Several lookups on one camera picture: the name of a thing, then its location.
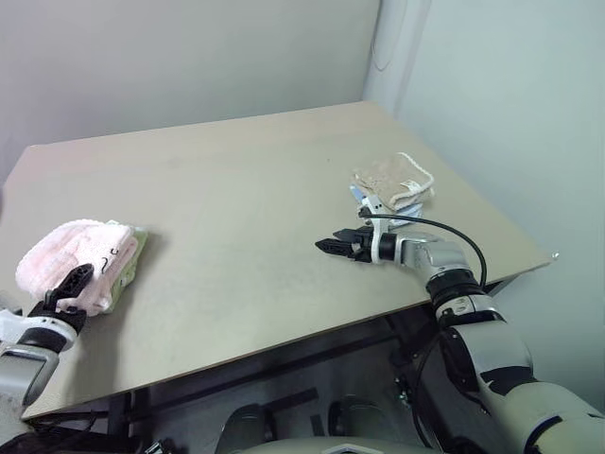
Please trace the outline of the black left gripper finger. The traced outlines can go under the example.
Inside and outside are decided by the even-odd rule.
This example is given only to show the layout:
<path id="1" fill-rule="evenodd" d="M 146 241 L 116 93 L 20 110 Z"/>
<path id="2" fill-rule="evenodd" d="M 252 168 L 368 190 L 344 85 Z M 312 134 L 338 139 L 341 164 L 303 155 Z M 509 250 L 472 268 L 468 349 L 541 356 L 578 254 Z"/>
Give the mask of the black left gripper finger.
<path id="1" fill-rule="evenodd" d="M 59 300 L 77 298 L 92 280 L 92 265 L 79 265 L 70 270 L 61 283 L 44 295 L 46 304 L 55 304 Z"/>

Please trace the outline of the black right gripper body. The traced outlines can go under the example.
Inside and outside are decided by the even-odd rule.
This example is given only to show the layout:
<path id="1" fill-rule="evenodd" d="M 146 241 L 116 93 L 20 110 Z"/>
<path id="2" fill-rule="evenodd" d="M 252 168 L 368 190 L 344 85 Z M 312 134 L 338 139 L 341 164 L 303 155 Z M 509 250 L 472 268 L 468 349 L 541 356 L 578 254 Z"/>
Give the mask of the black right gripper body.
<path id="1" fill-rule="evenodd" d="M 373 260 L 372 260 L 373 237 L 374 237 L 374 229 L 372 228 L 372 241 L 351 242 L 354 244 L 354 247 L 357 249 L 357 256 L 355 258 L 352 258 L 354 261 L 363 262 L 363 263 L 372 263 L 373 262 Z"/>

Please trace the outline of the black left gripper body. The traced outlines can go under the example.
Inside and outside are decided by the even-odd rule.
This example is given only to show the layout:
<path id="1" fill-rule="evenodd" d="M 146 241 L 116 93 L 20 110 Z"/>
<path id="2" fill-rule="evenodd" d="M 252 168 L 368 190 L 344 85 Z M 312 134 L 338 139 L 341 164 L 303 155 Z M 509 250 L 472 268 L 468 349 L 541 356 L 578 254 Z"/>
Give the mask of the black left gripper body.
<path id="1" fill-rule="evenodd" d="M 49 290 L 44 298 L 29 312 L 29 317 L 49 317 L 69 324 L 75 330 L 81 330 L 86 322 L 87 313 L 84 309 L 60 302 L 71 298 L 71 294 L 63 290 Z"/>

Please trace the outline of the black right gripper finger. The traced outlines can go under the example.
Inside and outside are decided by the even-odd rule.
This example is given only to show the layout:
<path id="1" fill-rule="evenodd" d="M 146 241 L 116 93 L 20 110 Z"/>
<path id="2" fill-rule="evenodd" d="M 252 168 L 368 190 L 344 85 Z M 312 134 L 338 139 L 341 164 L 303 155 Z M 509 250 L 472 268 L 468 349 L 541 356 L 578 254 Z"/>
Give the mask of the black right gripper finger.
<path id="1" fill-rule="evenodd" d="M 357 256 L 357 249 L 354 244 L 348 241 L 336 239 L 336 238 L 325 238 L 315 243 L 315 246 L 322 252 L 343 256 L 346 258 L 355 258 Z"/>
<path id="2" fill-rule="evenodd" d="M 345 242 L 368 242 L 372 241 L 372 228 L 359 227 L 356 229 L 341 229 L 333 233 L 338 240 Z"/>

